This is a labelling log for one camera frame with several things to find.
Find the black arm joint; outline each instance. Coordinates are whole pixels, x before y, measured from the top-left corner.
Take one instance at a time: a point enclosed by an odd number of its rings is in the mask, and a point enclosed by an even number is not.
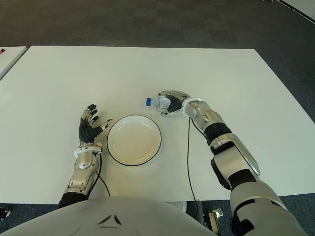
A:
[[[235,144],[233,142],[226,142],[225,144],[221,145],[220,147],[218,147],[217,149],[215,149],[214,147],[210,147],[210,150],[211,152],[214,154],[214,155],[217,155],[231,147],[235,146]]]
[[[219,171],[214,159],[211,160],[211,166],[212,166],[212,169],[213,171],[215,172],[218,180],[219,180],[219,183],[224,187],[226,188],[227,190],[231,190],[231,187],[230,185],[228,184],[228,182],[225,180],[225,178],[222,176],[221,172]]]
[[[213,123],[210,124],[206,129],[205,129],[205,135],[207,138],[207,143],[210,145],[210,143],[213,141],[213,139],[219,137],[222,134],[230,134],[232,131],[226,126],[225,123]]]
[[[232,232],[235,236],[244,236],[255,228],[248,219],[240,221],[237,215],[230,219],[230,224]]]
[[[85,201],[87,199],[88,197],[82,193],[74,193],[74,192],[65,193],[58,204],[58,209],[62,207],[66,207],[74,203]]]
[[[244,169],[244,170],[240,170],[238,172],[235,172],[234,174],[232,174],[228,180],[231,183],[232,186],[232,190],[242,184],[242,183],[246,183],[246,182],[257,182],[257,180],[255,179],[255,177],[252,175],[252,173],[250,172],[250,170],[248,169]]]

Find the wire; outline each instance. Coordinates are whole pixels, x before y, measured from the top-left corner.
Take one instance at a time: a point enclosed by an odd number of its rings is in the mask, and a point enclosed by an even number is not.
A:
[[[109,189],[105,183],[105,181],[103,180],[103,178],[101,176],[99,176],[100,180],[103,182],[103,184],[105,185],[106,189],[107,189],[107,193],[108,193],[108,196],[110,197],[110,193],[109,193]]]
[[[196,130],[198,130],[198,131],[199,131],[199,133],[200,133],[200,134],[202,134],[202,136],[203,136],[203,137],[205,137],[205,138],[207,139],[206,135],[205,135],[204,133],[202,133],[202,132],[201,132],[201,130],[200,130],[200,129],[196,126],[195,122],[193,122],[193,120],[192,120],[192,119],[190,119],[190,118],[189,118],[189,120],[191,120],[191,122],[192,122],[193,126],[195,126]]]
[[[100,178],[100,171],[102,170],[102,154],[99,154],[99,170],[98,170],[98,174],[97,174],[97,177],[96,177],[96,180],[94,181],[92,187],[90,188],[90,190],[88,191],[87,193],[87,198],[89,198],[92,190],[94,189],[94,186],[96,185],[96,182],[98,181],[98,178]]]
[[[195,194],[193,192],[193,189],[192,189],[192,186],[191,186],[191,181],[190,181],[190,174],[189,174],[189,162],[188,162],[188,159],[189,159],[189,136],[190,136],[190,118],[188,120],[188,144],[187,144],[187,173],[188,173],[188,180],[189,180],[189,185],[190,185],[190,189],[191,189],[191,193],[192,193],[192,196],[193,196],[193,200],[195,202],[195,205],[196,205],[196,214],[194,216],[194,218],[197,216],[198,214],[198,206],[197,206],[197,201],[196,201],[196,197],[195,197]]]

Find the robot forearm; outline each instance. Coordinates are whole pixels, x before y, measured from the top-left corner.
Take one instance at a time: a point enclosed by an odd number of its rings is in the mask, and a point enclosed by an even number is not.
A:
[[[74,172],[58,208],[88,199],[98,169],[96,155],[101,152],[101,143],[96,146],[93,143],[84,143],[74,152]]]
[[[183,102],[182,112],[195,121],[214,154],[211,165],[219,182],[231,190],[231,227],[238,235],[306,235],[277,194],[259,179],[257,162],[221,116],[200,99]]]

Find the floor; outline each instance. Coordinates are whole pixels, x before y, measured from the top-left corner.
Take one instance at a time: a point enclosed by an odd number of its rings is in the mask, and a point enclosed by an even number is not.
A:
[[[313,121],[314,41],[313,23],[267,0],[0,0],[2,46],[254,48]],[[283,201],[315,236],[315,194]],[[232,235],[229,202],[203,205],[205,210],[223,209],[222,235]],[[0,222],[0,232],[55,206],[11,207],[12,215]]]

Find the white tabletop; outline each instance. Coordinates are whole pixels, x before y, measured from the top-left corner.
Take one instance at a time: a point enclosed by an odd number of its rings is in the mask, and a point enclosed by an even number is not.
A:
[[[26,51],[26,47],[0,47],[5,51],[0,54],[0,80]]]
[[[0,202],[55,204],[72,175],[79,118],[98,105],[101,120],[140,114],[160,127],[158,154],[128,167],[108,154],[102,176],[113,196],[192,200],[188,120],[161,117],[147,97],[182,90],[207,101],[256,158],[279,195],[315,192],[315,125],[255,50],[31,47],[0,82]],[[199,200],[228,199],[212,154],[191,127],[189,166]],[[101,182],[93,197],[106,195]]]

